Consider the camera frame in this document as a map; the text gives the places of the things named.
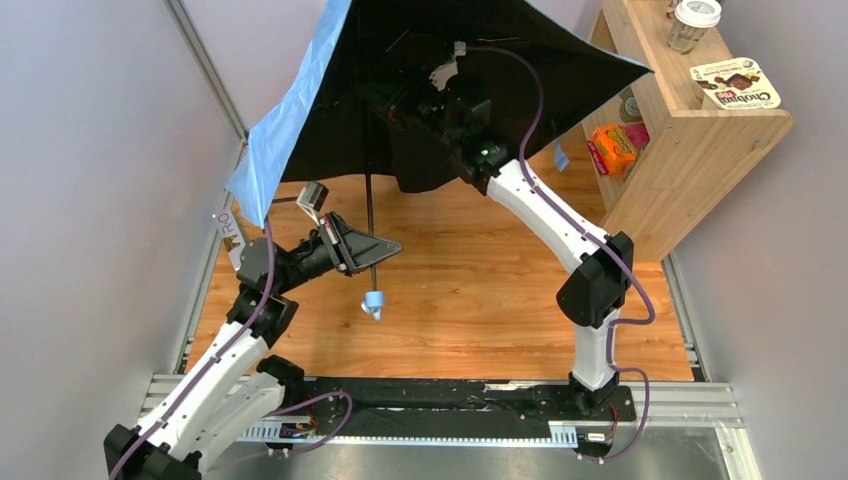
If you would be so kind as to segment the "light blue folding umbrella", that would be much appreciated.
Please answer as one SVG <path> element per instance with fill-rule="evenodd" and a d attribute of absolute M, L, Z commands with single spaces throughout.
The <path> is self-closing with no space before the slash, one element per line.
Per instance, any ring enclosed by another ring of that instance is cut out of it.
<path fill-rule="evenodd" d="M 260 225 L 285 181 L 461 179 L 547 244 L 568 274 L 560 310 L 598 329 L 624 303 L 633 242 L 580 219 L 529 157 L 648 73 L 526 1 L 331 1 L 228 189 Z"/>

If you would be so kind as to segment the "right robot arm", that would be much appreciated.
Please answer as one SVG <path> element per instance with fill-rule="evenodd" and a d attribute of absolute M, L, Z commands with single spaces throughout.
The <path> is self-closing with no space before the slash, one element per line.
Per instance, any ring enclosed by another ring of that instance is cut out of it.
<path fill-rule="evenodd" d="M 419 128 L 445 144 L 457 175 L 517 216 L 556 256 L 568 275 L 556 302 L 575 326 L 571 401 L 584 413 L 605 406 L 620 379 L 610 360 L 612 324 L 630 286 L 630 238 L 586 221 L 538 178 L 516 143 L 492 125 L 491 100 L 478 78 L 459 75 L 439 90 L 412 73 L 364 87 L 361 95 L 386 123 Z"/>

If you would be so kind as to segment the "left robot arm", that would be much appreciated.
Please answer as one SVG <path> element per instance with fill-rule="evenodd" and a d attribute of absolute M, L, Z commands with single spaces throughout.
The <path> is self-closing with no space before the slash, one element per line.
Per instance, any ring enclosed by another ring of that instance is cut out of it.
<path fill-rule="evenodd" d="M 241 252 L 239 293 L 212 345 L 136 426 L 116 425 L 106 436 L 110 478 L 200 479 L 260 419 L 304 408 L 284 404 L 302 369 L 270 352 L 299 308 L 285 293 L 331 271 L 358 274 L 402 250 L 335 212 L 291 250 L 269 227 L 264 233 Z"/>

